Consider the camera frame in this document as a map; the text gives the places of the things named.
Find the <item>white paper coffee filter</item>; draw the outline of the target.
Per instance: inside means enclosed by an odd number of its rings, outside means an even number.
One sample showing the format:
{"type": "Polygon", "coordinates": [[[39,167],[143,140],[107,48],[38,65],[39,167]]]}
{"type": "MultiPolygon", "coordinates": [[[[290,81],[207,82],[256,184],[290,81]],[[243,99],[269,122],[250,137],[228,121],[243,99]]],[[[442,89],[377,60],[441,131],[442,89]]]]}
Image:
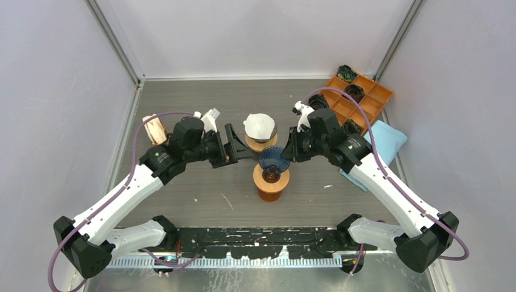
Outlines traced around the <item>white paper coffee filter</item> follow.
{"type": "Polygon", "coordinates": [[[249,114],[243,125],[246,135],[258,141],[268,141],[276,133],[275,121],[264,113],[249,114]]]}

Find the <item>blue transparent dripper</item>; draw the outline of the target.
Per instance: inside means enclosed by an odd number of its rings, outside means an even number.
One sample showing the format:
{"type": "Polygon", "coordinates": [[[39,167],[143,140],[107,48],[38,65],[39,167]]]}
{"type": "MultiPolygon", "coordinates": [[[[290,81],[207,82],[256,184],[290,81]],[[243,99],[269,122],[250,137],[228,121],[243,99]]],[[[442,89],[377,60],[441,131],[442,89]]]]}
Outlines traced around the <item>blue transparent dripper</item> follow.
{"type": "Polygon", "coordinates": [[[281,158],[281,154],[284,148],[273,145],[264,148],[259,156],[259,165],[263,170],[268,170],[270,167],[276,169],[276,173],[285,172],[289,166],[290,161],[288,159],[281,158]]]}

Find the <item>wooden ring dripper stand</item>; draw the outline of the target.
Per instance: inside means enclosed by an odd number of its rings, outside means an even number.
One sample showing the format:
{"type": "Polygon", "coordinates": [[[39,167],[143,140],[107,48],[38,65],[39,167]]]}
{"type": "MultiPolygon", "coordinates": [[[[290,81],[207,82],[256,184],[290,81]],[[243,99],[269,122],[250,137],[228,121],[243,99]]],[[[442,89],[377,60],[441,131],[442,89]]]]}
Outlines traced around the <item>wooden ring dripper stand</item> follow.
{"type": "Polygon", "coordinates": [[[247,146],[252,151],[257,152],[257,153],[262,152],[267,147],[276,145],[277,140],[278,140],[277,134],[275,134],[270,140],[268,140],[266,142],[257,142],[254,139],[252,139],[251,137],[249,137],[247,134],[245,134],[245,142],[246,142],[247,146]]]}

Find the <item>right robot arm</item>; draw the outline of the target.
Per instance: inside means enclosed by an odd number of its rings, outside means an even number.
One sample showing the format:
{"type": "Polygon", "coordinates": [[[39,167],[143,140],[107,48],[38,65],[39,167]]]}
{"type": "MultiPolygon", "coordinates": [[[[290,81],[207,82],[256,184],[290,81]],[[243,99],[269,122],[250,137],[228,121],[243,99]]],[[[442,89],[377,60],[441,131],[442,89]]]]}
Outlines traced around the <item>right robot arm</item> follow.
{"type": "Polygon", "coordinates": [[[290,128],[282,158],[304,162],[324,156],[365,185],[398,222],[386,224],[352,214],[338,227],[342,248],[365,244],[392,251],[417,273],[443,257],[459,226],[453,212],[440,212],[419,198],[391,171],[372,141],[347,134],[330,109],[301,106],[294,113],[299,116],[298,124],[290,128]]]}

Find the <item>amber glass cup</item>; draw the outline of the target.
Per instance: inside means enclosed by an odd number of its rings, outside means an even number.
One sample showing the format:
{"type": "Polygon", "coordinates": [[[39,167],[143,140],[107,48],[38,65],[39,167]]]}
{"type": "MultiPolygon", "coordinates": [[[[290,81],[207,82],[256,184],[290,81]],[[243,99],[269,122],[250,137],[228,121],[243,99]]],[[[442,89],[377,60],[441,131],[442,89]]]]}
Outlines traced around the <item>amber glass cup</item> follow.
{"type": "Polygon", "coordinates": [[[282,195],[282,191],[274,192],[274,193],[267,193],[260,189],[258,189],[257,191],[258,191],[260,199],[263,201],[266,201],[266,202],[277,201],[282,195]]]}

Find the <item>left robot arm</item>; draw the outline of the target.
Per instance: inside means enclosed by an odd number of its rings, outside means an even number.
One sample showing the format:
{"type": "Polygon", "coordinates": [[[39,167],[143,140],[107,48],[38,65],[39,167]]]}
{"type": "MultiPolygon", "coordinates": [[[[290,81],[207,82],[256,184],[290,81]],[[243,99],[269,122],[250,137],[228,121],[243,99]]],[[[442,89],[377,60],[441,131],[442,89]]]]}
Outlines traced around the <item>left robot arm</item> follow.
{"type": "Polygon", "coordinates": [[[116,257],[144,248],[176,248],[178,229],[162,215],[131,228],[117,229],[117,225],[148,196],[182,174],[189,163],[208,161],[216,169],[254,156],[230,123],[225,130],[227,143],[222,142],[211,118],[182,118],[163,143],[133,159],[125,180],[95,205],[73,219],[62,216],[54,223],[58,250],[83,278],[90,279],[116,257]]]}

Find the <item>grey transparent dripper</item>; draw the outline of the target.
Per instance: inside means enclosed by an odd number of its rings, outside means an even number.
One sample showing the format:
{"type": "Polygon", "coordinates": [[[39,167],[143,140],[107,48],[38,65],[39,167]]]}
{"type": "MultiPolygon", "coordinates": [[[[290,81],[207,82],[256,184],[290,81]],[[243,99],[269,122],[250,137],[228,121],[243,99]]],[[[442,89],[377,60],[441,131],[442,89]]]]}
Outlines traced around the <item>grey transparent dripper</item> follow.
{"type": "Polygon", "coordinates": [[[263,120],[246,120],[243,122],[245,126],[245,133],[255,141],[268,141],[276,132],[276,125],[274,122],[263,120]]]}

